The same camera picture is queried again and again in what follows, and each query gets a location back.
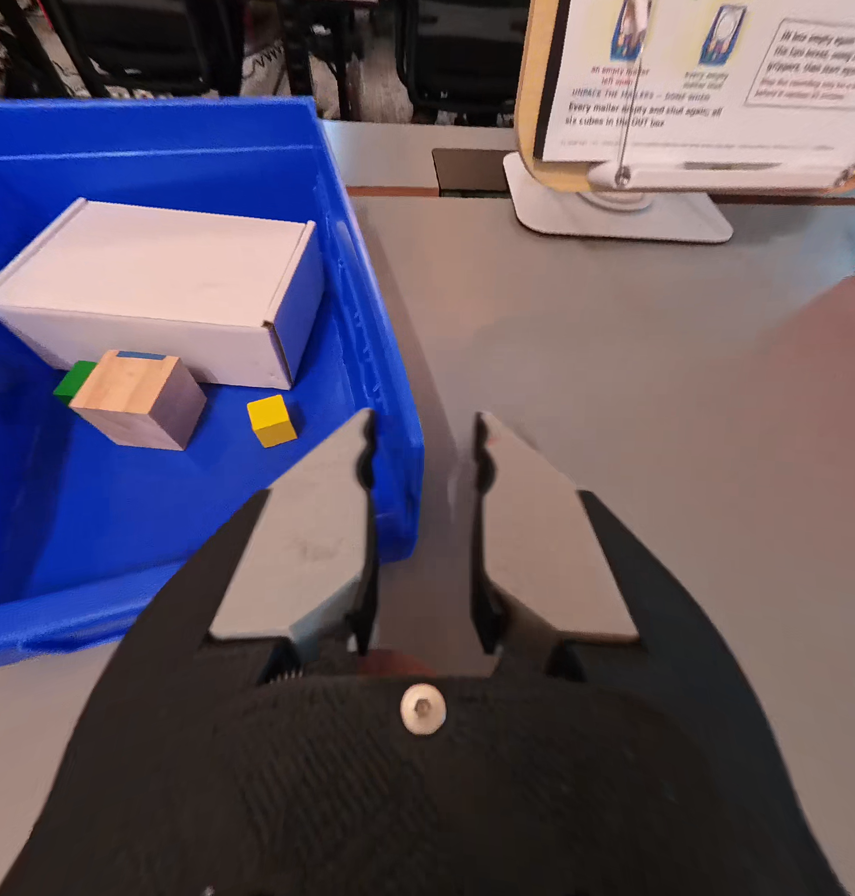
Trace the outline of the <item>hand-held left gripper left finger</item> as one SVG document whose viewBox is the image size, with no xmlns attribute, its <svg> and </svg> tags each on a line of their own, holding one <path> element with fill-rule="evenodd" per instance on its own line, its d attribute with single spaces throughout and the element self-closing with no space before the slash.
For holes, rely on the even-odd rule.
<svg viewBox="0 0 855 896">
<path fill-rule="evenodd" d="M 348 630 L 365 654 L 377 610 L 375 411 L 361 409 L 267 489 L 209 635 L 284 638 L 299 656 Z"/>
</svg>

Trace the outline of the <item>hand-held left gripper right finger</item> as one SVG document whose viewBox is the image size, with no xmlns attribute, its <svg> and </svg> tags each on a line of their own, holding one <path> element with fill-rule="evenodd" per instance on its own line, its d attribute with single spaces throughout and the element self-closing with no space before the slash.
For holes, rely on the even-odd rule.
<svg viewBox="0 0 855 896">
<path fill-rule="evenodd" d="M 495 415 L 474 422 L 470 614 L 485 655 L 546 666 L 562 647 L 640 633 L 573 481 Z"/>
</svg>

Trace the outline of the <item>yellow wooden cube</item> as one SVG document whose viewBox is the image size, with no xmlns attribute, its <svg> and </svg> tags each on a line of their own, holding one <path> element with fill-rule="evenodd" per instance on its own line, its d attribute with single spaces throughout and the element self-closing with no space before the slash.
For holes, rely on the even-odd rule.
<svg viewBox="0 0 855 896">
<path fill-rule="evenodd" d="M 251 429 L 264 448 L 270 449 L 298 439 L 299 434 L 282 395 L 251 401 L 246 409 Z"/>
</svg>

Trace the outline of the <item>blue plastic bin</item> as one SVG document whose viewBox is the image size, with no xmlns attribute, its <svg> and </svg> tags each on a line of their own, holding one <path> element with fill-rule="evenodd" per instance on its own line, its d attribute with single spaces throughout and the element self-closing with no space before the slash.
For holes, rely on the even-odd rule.
<svg viewBox="0 0 855 896">
<path fill-rule="evenodd" d="M 322 293 L 290 390 L 299 446 L 265 449 L 207 385 L 184 453 L 118 447 L 54 397 L 71 361 L 0 322 L 0 666 L 119 638 L 257 488 L 375 411 L 382 562 L 417 543 L 424 436 L 366 242 L 305 98 L 0 102 L 0 272 L 76 200 L 313 222 Z"/>
</svg>

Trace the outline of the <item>large wooden cube blue face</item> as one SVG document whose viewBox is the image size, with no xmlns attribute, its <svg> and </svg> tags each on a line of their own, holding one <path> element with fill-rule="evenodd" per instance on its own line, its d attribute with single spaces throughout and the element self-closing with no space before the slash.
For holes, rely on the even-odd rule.
<svg viewBox="0 0 855 896">
<path fill-rule="evenodd" d="M 181 452 L 206 402 L 179 357 L 111 350 L 86 377 L 69 409 L 117 445 Z"/>
</svg>

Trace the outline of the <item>green wooden cube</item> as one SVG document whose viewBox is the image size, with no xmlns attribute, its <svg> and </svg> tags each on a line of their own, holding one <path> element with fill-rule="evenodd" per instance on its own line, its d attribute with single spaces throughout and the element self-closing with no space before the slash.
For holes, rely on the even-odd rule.
<svg viewBox="0 0 855 896">
<path fill-rule="evenodd" d="M 96 361 L 77 361 L 63 374 L 53 391 L 53 396 L 68 407 L 96 367 Z"/>
</svg>

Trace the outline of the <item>white cardboard mailer box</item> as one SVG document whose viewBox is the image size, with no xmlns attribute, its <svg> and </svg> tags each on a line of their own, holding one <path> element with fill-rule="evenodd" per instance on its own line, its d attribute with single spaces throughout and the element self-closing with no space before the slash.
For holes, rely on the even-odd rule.
<svg viewBox="0 0 855 896">
<path fill-rule="evenodd" d="M 313 220 L 79 198 L 0 271 L 0 323 L 61 370 L 120 350 L 287 391 L 324 290 Z"/>
</svg>

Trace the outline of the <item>instruction sheet on stand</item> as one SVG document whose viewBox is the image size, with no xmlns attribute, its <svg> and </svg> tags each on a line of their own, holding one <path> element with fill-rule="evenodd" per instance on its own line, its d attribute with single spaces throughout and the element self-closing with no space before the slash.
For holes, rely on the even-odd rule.
<svg viewBox="0 0 855 896">
<path fill-rule="evenodd" d="M 523 163 L 542 185 L 563 193 L 707 194 L 723 203 L 855 205 L 851 188 L 832 190 L 839 174 L 827 183 L 823 169 L 775 167 L 752 171 L 737 168 L 635 168 L 630 184 L 616 189 L 608 163 L 550 162 L 540 159 L 544 108 L 554 99 L 558 60 L 566 29 L 568 2 L 530 4 L 515 102 L 514 131 Z"/>
</svg>

